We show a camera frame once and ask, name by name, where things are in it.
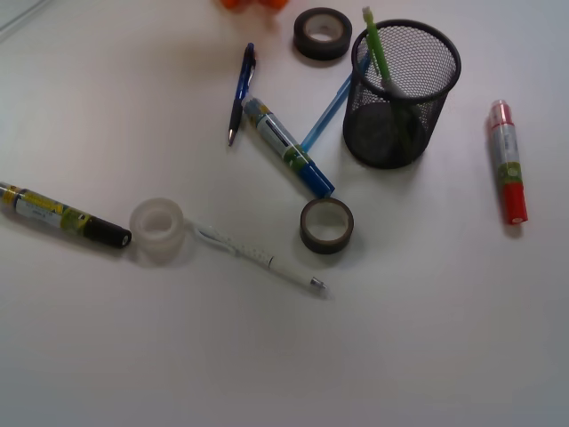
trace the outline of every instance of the mesh pencil holder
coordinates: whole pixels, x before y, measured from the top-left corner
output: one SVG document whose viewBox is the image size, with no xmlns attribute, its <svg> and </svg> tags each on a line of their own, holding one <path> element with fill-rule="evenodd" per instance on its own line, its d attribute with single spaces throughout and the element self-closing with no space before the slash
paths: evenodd
<svg viewBox="0 0 569 427">
<path fill-rule="evenodd" d="M 392 83 L 383 82 L 370 61 L 364 31 L 352 49 L 344 141 L 362 163 L 394 169 L 427 148 L 461 74 L 461 57 L 445 35 L 426 24 L 385 20 L 376 26 Z"/>
</svg>

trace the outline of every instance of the orange object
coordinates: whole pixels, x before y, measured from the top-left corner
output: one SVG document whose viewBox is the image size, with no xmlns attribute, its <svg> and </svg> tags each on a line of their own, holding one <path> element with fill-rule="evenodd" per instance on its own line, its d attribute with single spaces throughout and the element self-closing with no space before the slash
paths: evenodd
<svg viewBox="0 0 569 427">
<path fill-rule="evenodd" d="M 239 6 L 239 3 L 241 3 L 241 0 L 221 0 L 221 2 L 228 9 L 233 9 L 236 6 Z"/>
<path fill-rule="evenodd" d="M 288 3 L 288 0 L 259 0 L 261 4 L 273 7 L 275 9 L 282 9 Z M 228 9 L 233 9 L 241 4 L 241 0 L 221 0 L 221 3 Z"/>
</svg>

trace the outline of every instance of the white pen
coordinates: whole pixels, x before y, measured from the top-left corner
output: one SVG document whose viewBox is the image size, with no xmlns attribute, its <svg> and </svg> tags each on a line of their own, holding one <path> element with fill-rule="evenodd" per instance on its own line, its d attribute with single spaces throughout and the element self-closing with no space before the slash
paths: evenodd
<svg viewBox="0 0 569 427">
<path fill-rule="evenodd" d="M 249 258 L 251 261 L 255 261 L 267 270 L 287 278 L 292 282 L 298 283 L 299 285 L 308 286 L 309 288 L 316 289 L 317 291 L 325 291 L 327 289 L 322 280 L 290 267 L 286 262 L 281 261 L 274 255 L 268 254 L 262 249 L 236 242 L 233 238 L 219 233 L 219 231 L 213 227 L 205 227 L 195 222 L 191 223 L 194 226 L 196 234 L 208 243 L 225 247 L 233 255 L 239 254 L 245 258 Z"/>
</svg>

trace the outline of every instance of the blue pen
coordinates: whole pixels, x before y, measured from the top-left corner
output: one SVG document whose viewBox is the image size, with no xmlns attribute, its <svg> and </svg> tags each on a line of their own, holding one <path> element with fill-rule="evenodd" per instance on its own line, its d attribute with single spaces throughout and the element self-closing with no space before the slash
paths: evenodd
<svg viewBox="0 0 569 427">
<path fill-rule="evenodd" d="M 255 59 L 255 45 L 249 43 L 245 48 L 243 55 L 243 64 L 241 65 L 241 73 L 239 73 L 239 82 L 237 83 L 237 91 L 235 100 L 233 101 L 233 109 L 231 110 L 231 120 L 229 121 L 229 146 L 233 145 L 233 141 L 237 135 L 239 124 L 241 123 L 241 116 L 243 114 L 243 106 L 241 101 L 249 92 L 249 84 L 251 83 L 252 75 L 255 72 L 257 60 Z"/>
<path fill-rule="evenodd" d="M 369 61 L 370 56 L 369 54 L 366 54 L 360 62 L 361 69 L 366 70 L 369 65 Z M 346 98 L 348 98 L 351 81 L 352 75 L 350 74 L 348 79 L 346 79 L 344 84 L 341 86 L 340 90 L 336 93 L 336 96 L 332 102 L 330 102 L 328 108 L 325 110 L 322 116 L 320 116 L 317 123 L 310 130 L 309 134 L 306 135 L 306 138 L 304 138 L 304 141 L 301 144 L 304 151 L 308 152 L 309 149 L 314 145 L 322 131 L 328 126 L 330 120 L 332 120 L 332 117 L 334 117 L 338 112 L 340 105 L 346 100 Z"/>
</svg>

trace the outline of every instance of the black tape roll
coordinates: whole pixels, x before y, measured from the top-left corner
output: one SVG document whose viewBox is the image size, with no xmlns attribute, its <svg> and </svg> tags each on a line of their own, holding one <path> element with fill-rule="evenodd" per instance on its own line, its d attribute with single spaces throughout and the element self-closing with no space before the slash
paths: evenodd
<svg viewBox="0 0 569 427">
<path fill-rule="evenodd" d="M 309 223 L 312 219 L 309 218 L 310 212 L 314 208 L 324 208 L 328 209 L 331 214 L 340 216 L 344 222 L 346 230 L 344 233 L 335 238 L 334 240 L 323 240 L 314 236 L 309 230 Z M 352 215 L 349 208 L 344 205 L 340 200 L 335 198 L 319 198 L 317 200 L 312 200 L 301 213 L 301 239 L 304 245 L 310 249 L 312 252 L 317 254 L 336 254 L 346 247 L 349 243 L 349 239 L 352 237 L 352 232 L 354 231 L 354 216 Z"/>
<path fill-rule="evenodd" d="M 327 34 L 331 40 L 317 40 L 313 35 Z M 309 9 L 294 22 L 294 45 L 312 60 L 335 60 L 349 49 L 352 24 L 343 13 L 328 7 Z"/>
</svg>

